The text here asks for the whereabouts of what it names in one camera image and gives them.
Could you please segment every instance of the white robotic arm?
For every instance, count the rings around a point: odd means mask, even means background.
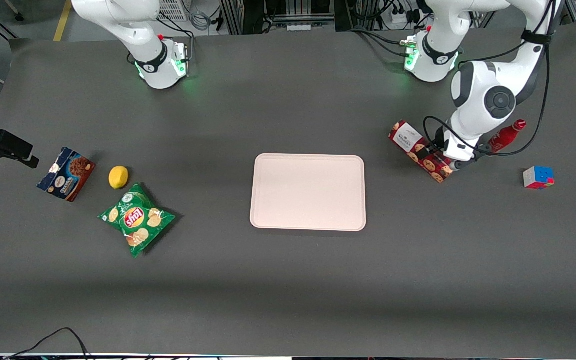
[[[443,134],[446,157],[469,161],[480,137],[502,125],[535,90],[538,64],[544,52],[540,35],[551,34],[551,20],[562,0],[508,2],[526,14],[524,35],[537,43],[527,41],[510,63],[473,61],[455,74],[451,93],[457,110],[448,122],[452,131],[445,129]]]
[[[72,6],[128,48],[139,75],[152,88],[169,88],[186,76],[186,46],[158,37],[147,22],[157,19],[159,0],[72,0]]]
[[[404,68],[423,82],[443,80],[455,67],[458,49],[471,27],[469,12],[493,12],[510,6],[507,0],[426,0],[434,12],[432,31],[409,36],[402,45],[410,59]]]

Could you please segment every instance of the cable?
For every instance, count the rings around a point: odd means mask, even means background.
[[[59,333],[59,332],[62,331],[62,330],[70,331],[70,333],[72,333],[72,334],[75,336],[75,338],[77,338],[77,341],[79,342],[79,347],[81,348],[81,351],[82,351],[82,353],[84,354],[84,359],[85,359],[85,360],[88,360],[88,355],[87,355],[87,354],[89,354],[90,356],[92,356],[92,354],[88,351],[88,349],[86,349],[86,345],[84,345],[84,342],[82,341],[82,338],[81,338],[79,335],[77,335],[77,333],[74,332],[74,330],[72,330],[70,327],[62,327],[62,328],[60,328],[59,330],[51,333],[50,335],[44,337],[44,338],[41,339],[41,340],[39,340],[39,342],[37,342],[36,344],[34,344],[33,347],[31,347],[31,348],[29,348],[29,349],[27,349],[27,350],[24,350],[24,351],[19,351],[18,353],[14,354],[14,355],[11,355],[11,356],[5,356],[5,357],[3,358],[3,360],[11,360],[11,359],[13,359],[14,357],[20,356],[20,355],[22,355],[22,354],[30,353],[30,351],[35,350],[35,349],[36,349],[38,346],[40,346],[43,342],[45,342],[46,340],[50,339],[51,337],[53,337],[55,334]]]
[[[515,46],[514,48],[511,48],[508,51],[502,52],[501,54],[497,54],[497,55],[492,55],[489,57],[482,57],[480,59],[472,59],[472,60],[463,60],[463,61],[459,61],[459,63],[457,64],[457,69],[461,69],[462,68],[462,64],[466,64],[467,62],[485,62],[486,60],[491,60],[491,59],[496,59],[496,58],[500,58],[500,57],[505,57],[505,55],[508,55],[512,52],[514,52],[515,50],[518,50],[519,48],[521,48],[522,46],[526,45],[526,41],[522,41],[522,43],[520,43],[519,45]]]
[[[361,27],[356,27],[356,28],[354,28],[354,29],[350,29],[350,30],[348,30],[348,32],[350,32],[350,33],[358,33],[358,34],[365,34],[365,35],[368,35],[368,36],[370,36],[370,37],[377,38],[377,39],[379,39],[380,41],[383,41],[384,43],[387,43],[387,44],[392,44],[392,45],[399,45],[399,44],[400,44],[399,41],[395,41],[395,40],[392,40],[392,39],[387,39],[387,38],[383,37],[382,35],[375,34],[374,32],[370,32],[370,31],[368,31],[368,30],[366,30],[366,29],[362,29]]]
[[[167,23],[161,21],[160,19],[157,19],[157,21],[159,23],[161,23],[164,27],[167,27],[168,29],[175,30],[176,32],[182,32],[190,38],[190,55],[188,56],[188,61],[192,60],[194,55],[195,55],[195,33],[190,31],[190,30],[182,29],[181,26],[179,26],[176,22],[171,20],[166,14],[164,14],[164,13],[160,13],[160,14],[162,14],[162,16],[166,20],[168,20],[172,25],[174,25],[176,28],[168,25]]]
[[[382,14],[385,13],[386,10],[388,10],[388,8],[391,7],[391,5],[394,5],[394,0],[384,0],[383,7],[375,14],[371,14],[370,16],[368,16],[368,9],[366,9],[366,14],[359,14],[354,9],[351,9],[350,14],[356,19],[363,21],[371,21],[382,16]]]
[[[546,16],[548,9],[550,9],[550,23],[548,25],[548,34],[551,35],[553,34],[554,30],[553,30],[553,22],[554,22],[554,18],[555,18],[555,6],[553,7],[547,7],[546,8],[546,12],[544,13],[544,16]],[[542,125],[542,120],[544,120],[544,112],[546,111],[546,102],[548,100],[548,90],[550,89],[550,85],[551,85],[551,48],[550,48],[550,44],[545,44],[544,46],[544,53],[546,55],[546,85],[544,87],[544,91],[543,91],[543,100],[541,101],[541,111],[539,112],[539,119],[537,120],[537,126],[535,127],[534,133],[532,134],[532,136],[530,137],[530,140],[528,140],[528,142],[522,146],[522,148],[520,148],[519,150],[515,150],[512,152],[490,152],[490,151],[486,151],[486,150],[481,150],[480,148],[477,148],[475,146],[471,146],[470,144],[468,144],[466,141],[464,141],[464,139],[462,139],[461,136],[459,136],[455,130],[453,130],[452,127],[450,127],[450,125],[448,125],[445,121],[435,117],[435,116],[426,116],[423,119],[423,133],[425,134],[426,139],[430,139],[430,136],[428,135],[428,129],[426,127],[426,123],[428,122],[428,119],[432,119],[434,121],[437,121],[437,123],[439,123],[440,125],[442,125],[444,128],[448,129],[448,131],[450,131],[457,139],[459,139],[462,143],[464,143],[464,145],[466,145],[468,148],[471,148],[473,151],[477,151],[478,153],[482,153],[485,155],[489,155],[491,157],[510,157],[512,155],[517,155],[519,153],[521,153],[522,151],[528,149],[528,147],[535,141],[535,137],[537,137],[537,132],[539,132],[539,128]],[[434,146],[435,149],[439,150],[439,148],[437,148],[437,146],[431,141],[430,142],[432,144],[432,146]]]
[[[199,10],[196,6],[195,9],[197,10],[192,13],[186,6],[186,2],[184,0],[181,1],[181,4],[183,5],[185,11],[188,13],[190,23],[195,29],[199,30],[200,32],[205,32],[206,30],[210,31],[210,25],[212,25],[213,22],[211,18],[214,16],[214,13],[213,16],[208,16],[205,12]]]
[[[419,20],[418,23],[416,23],[416,25],[414,26],[414,28],[415,28],[415,29],[418,28],[419,25],[420,25],[421,23],[423,23],[426,19],[428,19],[428,17],[429,17],[430,15],[431,15],[430,13],[425,14],[425,16],[424,16],[421,20]]]
[[[265,30],[262,30],[261,34],[269,34],[270,33],[270,28],[272,28],[273,24],[275,23],[275,17],[277,16],[277,9],[278,8],[279,8],[279,5],[274,7],[274,12],[272,13],[272,18],[270,18],[268,28]]]
[[[212,13],[212,14],[210,15],[210,18],[212,19],[213,16],[215,16],[215,14],[217,14],[217,12],[219,11],[219,9],[221,9],[221,8],[222,8],[221,5],[220,5],[219,7],[217,7],[217,10],[215,10],[214,13]]]
[[[539,23],[537,24],[537,26],[534,28],[535,31],[537,29],[539,29],[542,24],[544,23],[544,21],[546,20],[546,17],[548,16],[548,11],[550,10],[550,17],[552,19],[554,19],[554,11],[555,11],[555,4],[554,4],[554,0],[550,0],[548,2],[548,6],[546,7],[546,11],[543,12],[543,16],[541,17],[541,20],[539,21]],[[550,24],[548,25],[548,32],[551,32],[551,29],[553,27],[553,21],[550,21]],[[496,58],[500,58],[500,57],[505,57],[505,55],[508,55],[512,52],[514,52],[515,50],[518,50],[519,48],[521,48],[522,46],[526,45],[526,41],[522,41],[519,45],[517,45],[514,48],[511,48],[508,51],[502,52],[501,54],[497,54],[497,55],[492,55],[492,56],[488,56],[488,57],[482,57],[480,59],[472,59],[472,60],[463,60],[463,61],[459,61],[459,63],[457,64],[457,69],[461,69],[462,65],[467,63],[467,62],[485,62],[487,60],[492,60],[492,59],[496,59]]]
[[[375,42],[375,44],[380,46],[382,49],[388,51],[390,54],[397,55],[398,57],[402,57],[402,58],[406,58],[408,56],[407,54],[404,54],[403,52],[396,52],[396,51],[390,50],[390,48],[386,47],[386,45],[384,45],[380,42],[380,41],[383,41],[384,43],[399,45],[398,41],[392,41],[390,39],[386,39],[383,36],[377,35],[373,32],[370,32],[368,30],[363,30],[363,29],[351,29],[351,30],[348,30],[348,32],[367,35],[369,39],[371,39],[372,41]]]

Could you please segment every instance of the lay's logo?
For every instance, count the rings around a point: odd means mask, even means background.
[[[144,222],[144,210],[139,207],[133,207],[126,212],[123,222],[128,228],[136,228]]]

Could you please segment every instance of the black cable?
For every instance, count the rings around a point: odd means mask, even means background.
[[[546,10],[543,12],[543,16],[541,17],[541,20],[539,21],[539,23],[537,24],[537,26],[534,28],[535,31],[537,31],[537,29],[539,29],[542,24],[544,23],[544,21],[546,20],[546,17],[548,16],[548,11],[550,10],[550,17],[554,18],[553,13],[555,12],[555,3],[554,0],[550,0],[548,2],[548,6],[546,6]],[[553,27],[553,21],[550,21],[550,25],[548,25],[548,32],[551,31]],[[517,45],[514,48],[511,48],[508,51],[502,52],[501,54],[497,54],[497,55],[492,55],[492,56],[488,56],[488,57],[482,57],[480,59],[472,59],[472,60],[463,60],[463,61],[459,61],[459,63],[457,64],[457,69],[461,69],[462,65],[467,63],[467,62],[485,62],[487,60],[492,60],[492,59],[496,59],[496,58],[500,58],[500,57],[505,57],[505,55],[508,55],[512,52],[514,52],[515,50],[518,50],[519,48],[521,48],[522,46],[526,45],[526,41],[522,41],[519,45]]]
[[[368,9],[365,10],[365,14],[359,14],[354,9],[351,9],[350,15],[352,15],[352,17],[355,19],[359,19],[359,20],[363,20],[363,21],[375,20],[375,19],[379,18],[380,16],[382,16],[382,14],[384,14],[386,12],[386,10],[388,10],[388,8],[391,7],[391,5],[394,5],[394,0],[384,0],[383,7],[379,11],[377,11],[377,13],[375,13],[375,14],[371,14],[370,16],[368,16]]]
[[[277,9],[279,8],[279,5],[274,7],[274,12],[272,13],[272,18],[270,19],[268,28],[265,30],[261,31],[261,34],[269,34],[270,33],[270,28],[273,27],[273,24],[275,23],[275,18],[277,16]]]
[[[164,13],[160,13],[161,16],[163,16],[166,20],[168,20],[172,25],[174,25],[176,28],[168,25],[167,23],[161,21],[160,19],[157,19],[158,22],[160,22],[164,27],[167,27],[168,29],[172,29],[175,30],[176,32],[182,32],[185,33],[186,35],[188,35],[189,37],[194,38],[195,37],[195,33],[190,31],[190,30],[184,30],[181,28],[181,26],[179,26],[178,23],[174,22],[171,18],[169,18],[166,14]]]
[[[5,357],[3,358],[3,360],[11,360],[11,359],[13,359],[14,357],[20,356],[20,355],[22,355],[22,354],[30,353],[30,351],[35,350],[35,349],[36,349],[38,346],[40,346],[43,342],[45,342],[46,340],[50,339],[50,338],[53,337],[55,334],[57,334],[57,333],[59,333],[60,331],[63,331],[63,330],[70,331],[70,333],[72,333],[72,334],[75,336],[75,338],[77,338],[77,341],[79,342],[79,347],[81,348],[81,351],[82,351],[82,353],[84,354],[84,359],[85,359],[85,360],[88,360],[88,355],[87,355],[87,354],[90,354],[90,352],[88,351],[88,349],[86,349],[86,345],[84,345],[84,342],[82,341],[82,338],[81,338],[79,335],[77,335],[77,333],[76,333],[74,330],[72,330],[70,327],[62,327],[62,328],[60,328],[59,330],[51,333],[50,335],[44,337],[44,338],[41,339],[41,340],[39,340],[39,342],[37,342],[36,344],[34,344],[33,347],[31,347],[31,348],[29,348],[29,349],[27,349],[27,350],[24,350],[24,351],[19,351],[18,353],[14,354],[14,355],[11,355],[11,356],[5,356]]]
[[[375,42],[375,44],[380,46],[382,49],[388,51],[390,54],[397,55],[398,57],[402,57],[402,58],[406,58],[408,56],[407,54],[405,54],[403,52],[396,52],[396,51],[390,50],[390,48],[386,47],[386,45],[381,43],[381,41],[384,41],[384,43],[399,45],[398,41],[392,41],[390,39],[386,39],[380,35],[377,35],[373,32],[370,32],[368,30],[363,30],[363,29],[351,29],[351,30],[348,30],[348,32],[367,35],[369,39],[371,39],[372,41]]]
[[[168,29],[174,30],[176,32],[182,32],[184,34],[186,34],[189,38],[190,38],[190,55],[188,55],[188,60],[190,61],[193,59],[194,55],[195,55],[195,33],[190,31],[190,30],[184,30],[181,28],[181,26],[178,25],[178,23],[174,22],[173,20],[171,20],[166,14],[164,13],[160,13],[166,20],[168,20],[172,25],[174,25],[176,28],[168,25],[167,23],[161,21],[160,19],[157,19],[157,21],[162,24],[164,27],[167,27]]]
[[[399,41],[395,41],[393,39],[387,39],[387,38],[383,37],[382,35],[375,34],[374,32],[371,32],[371,31],[368,31],[368,30],[362,29],[362,28],[350,29],[350,30],[348,30],[348,32],[368,35],[370,37],[377,38],[386,44],[392,44],[392,45],[399,45],[400,44]]]
[[[257,25],[259,24],[259,22],[261,22],[260,34],[264,33],[264,22],[266,21],[267,16],[268,16],[267,13],[265,13],[265,12],[261,13],[261,17],[259,17],[259,19],[257,19],[257,21],[255,21],[254,24],[252,25],[252,34],[256,34],[255,29],[257,29]]]
[[[519,48],[521,48],[522,46],[526,45],[526,41],[522,41],[519,45],[515,46],[514,48],[511,48],[508,51],[502,52],[501,54],[497,54],[497,55],[492,55],[489,57],[482,57],[480,59],[472,59],[472,60],[463,60],[463,61],[459,61],[459,63],[457,64],[457,69],[461,69],[462,68],[462,64],[466,64],[467,62],[485,62],[486,60],[491,60],[491,59],[496,59],[496,58],[500,58],[500,57],[505,57],[505,55],[508,55],[512,52],[514,52],[515,50],[518,50]]]
[[[210,18],[212,19],[213,16],[215,16],[215,14],[217,14],[217,12],[219,11],[219,9],[221,9],[221,8],[222,8],[221,6],[218,6],[218,7],[217,7],[217,10],[215,10],[214,13],[212,13],[212,14],[210,15]]]
[[[550,10],[550,23],[548,25],[548,34],[552,35],[554,33],[553,30],[553,22],[555,19],[555,6],[552,7],[552,9]],[[455,137],[457,137],[457,139],[459,139],[464,145],[466,145],[468,148],[471,148],[473,151],[477,151],[478,153],[482,153],[484,155],[489,155],[491,157],[510,157],[512,155],[517,155],[519,153],[521,153],[522,151],[528,149],[528,147],[535,141],[535,137],[537,137],[537,132],[539,132],[539,128],[542,125],[542,120],[544,120],[544,112],[546,111],[546,102],[548,100],[548,90],[550,89],[550,84],[551,84],[551,48],[550,48],[550,44],[545,44],[544,45],[544,53],[546,56],[546,85],[544,87],[544,91],[543,91],[543,100],[541,101],[541,111],[539,112],[539,119],[537,120],[537,126],[535,127],[534,133],[532,134],[532,136],[530,137],[530,140],[528,140],[528,142],[522,146],[522,148],[520,148],[519,150],[515,150],[512,152],[490,152],[490,151],[486,151],[486,150],[481,150],[480,148],[477,148],[475,146],[471,146],[470,144],[468,144],[466,141],[464,141],[464,139],[462,139],[461,136],[459,136],[455,130],[453,130],[452,127],[450,127],[450,125],[448,125],[445,121],[435,117],[435,116],[426,116],[423,119],[423,133],[425,134],[426,139],[430,139],[430,136],[428,135],[428,129],[426,127],[426,123],[428,122],[428,119],[432,119],[434,121],[437,121],[437,123],[439,123],[441,126],[443,126],[444,128],[448,129],[448,131],[450,131]],[[437,146],[431,141],[430,142],[432,144],[432,146],[434,146],[435,149],[439,150],[437,148]]]
[[[430,16],[430,13],[425,14],[425,16],[421,20],[419,20],[419,22],[416,23],[416,25],[414,27],[417,28],[421,23],[423,23],[426,19],[428,19],[429,16]]]

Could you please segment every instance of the yellow lemon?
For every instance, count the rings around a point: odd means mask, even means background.
[[[113,189],[121,189],[128,182],[128,169],[123,166],[115,166],[110,170],[108,183]]]

